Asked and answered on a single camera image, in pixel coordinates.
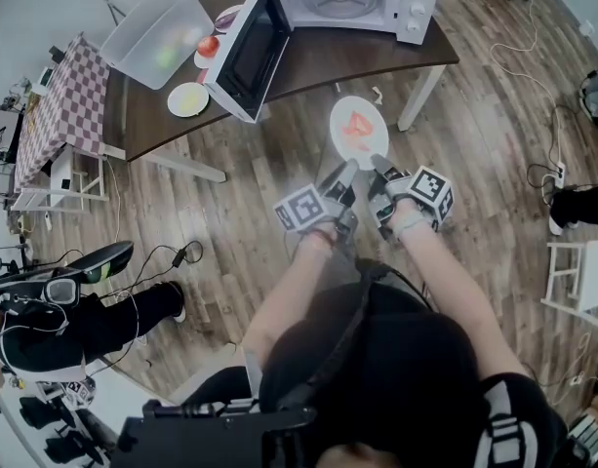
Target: person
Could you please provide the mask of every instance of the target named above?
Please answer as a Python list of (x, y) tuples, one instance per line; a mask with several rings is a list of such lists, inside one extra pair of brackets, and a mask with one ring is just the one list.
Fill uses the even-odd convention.
[(185, 320), (179, 283), (161, 283), (104, 306), (95, 294), (85, 296), (62, 324), (59, 311), (15, 316), (0, 310), (0, 388), (2, 367), (29, 381), (66, 382), (86, 378), (85, 366), (120, 350), (150, 332), (163, 319)]
[(598, 185), (577, 191), (566, 188), (552, 197), (550, 232), (560, 236), (566, 226), (576, 227), (579, 222), (598, 225)]
[[(439, 312), (395, 276), (371, 285), (350, 355), (310, 403), (317, 416), (301, 434), (307, 465), (548, 466), (566, 436), (563, 421), (477, 283), (426, 221), (410, 220), (417, 209), (399, 201), (387, 226), (400, 231)], [(262, 413), (278, 410), (319, 369), (357, 311), (360, 273), (331, 286), (332, 263), (341, 261), (336, 239), (331, 223), (303, 237), (244, 335), (242, 350), (262, 371)], [(249, 383), (236, 357), (186, 402), (252, 397)]]

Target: clear plastic bin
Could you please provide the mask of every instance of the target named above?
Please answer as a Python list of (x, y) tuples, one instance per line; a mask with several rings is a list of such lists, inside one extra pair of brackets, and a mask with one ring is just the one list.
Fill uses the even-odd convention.
[(213, 31), (198, 0), (142, 0), (108, 37), (100, 55), (110, 66), (158, 90)]

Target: table leg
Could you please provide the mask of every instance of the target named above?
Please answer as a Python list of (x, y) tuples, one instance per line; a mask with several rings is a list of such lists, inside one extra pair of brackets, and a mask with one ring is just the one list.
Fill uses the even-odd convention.
[(112, 156), (113, 158), (119, 160), (125, 160), (125, 150), (114, 147), (113, 145), (104, 144), (103, 152), (101, 154), (103, 156)]
[(398, 118), (398, 130), (405, 132), (412, 126), (412, 123), (416, 120), (416, 116), (418, 116), (419, 111), (424, 106), (426, 99), (437, 84), (445, 67), (445, 64), (440, 64), (422, 69), (414, 85), (412, 94), (407, 101), (407, 105), (403, 109), (400, 118)]
[(143, 160), (168, 167), (179, 172), (191, 174), (192, 176), (200, 176), (213, 182), (225, 182), (227, 176), (224, 172), (216, 168), (208, 167), (203, 163), (198, 163), (190, 158), (179, 156), (175, 152), (167, 151), (166, 149), (156, 149), (141, 157)]

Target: dark brown tabletop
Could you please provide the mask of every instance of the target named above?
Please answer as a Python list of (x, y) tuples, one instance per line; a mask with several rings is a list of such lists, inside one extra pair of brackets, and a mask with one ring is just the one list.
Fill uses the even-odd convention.
[[(213, 20), (228, 7), (245, 0), (199, 0)], [(373, 74), (454, 64), (458, 56), (435, 19), (422, 45), (396, 41), (392, 33), (338, 28), (296, 28), (281, 58), (266, 100), (290, 96), (307, 89)], [(160, 90), (153, 91), (131, 80), (127, 95), (127, 129), (122, 145), (128, 161), (229, 116), (213, 99), (200, 115), (178, 118), (169, 112), (167, 98), (178, 85), (195, 81), (199, 69), (189, 58)], [(117, 101), (121, 74), (110, 74), (106, 102)], [(106, 108), (104, 136), (115, 139), (116, 106)]]

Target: small plate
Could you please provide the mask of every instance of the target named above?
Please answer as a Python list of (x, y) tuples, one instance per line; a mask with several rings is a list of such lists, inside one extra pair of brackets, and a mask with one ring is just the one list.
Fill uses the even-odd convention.
[(167, 100), (169, 111), (180, 118), (189, 118), (203, 111), (210, 102), (210, 94), (203, 85), (183, 83), (176, 87)]
[(242, 9), (241, 5), (234, 5), (233, 7), (229, 7), (228, 9), (222, 11), (214, 21), (214, 28), (216, 31), (218, 33), (226, 33), (229, 31), (229, 28), (238, 16), (240, 9)]
[(222, 47), (222, 42), (224, 42), (226, 39), (224, 35), (216, 35), (216, 37), (219, 39), (220, 43), (219, 49), (217, 50), (217, 53), (214, 55), (213, 58), (204, 58), (198, 52), (194, 53), (194, 65), (197, 66), (199, 69), (210, 69), (210, 66), (212, 66), (212, 64), (214, 63), (214, 58), (219, 53), (220, 47)]
[(361, 170), (373, 170), (373, 154), (387, 156), (389, 133), (385, 120), (375, 106), (361, 97), (338, 100), (329, 119), (331, 139), (338, 154), (357, 160)]

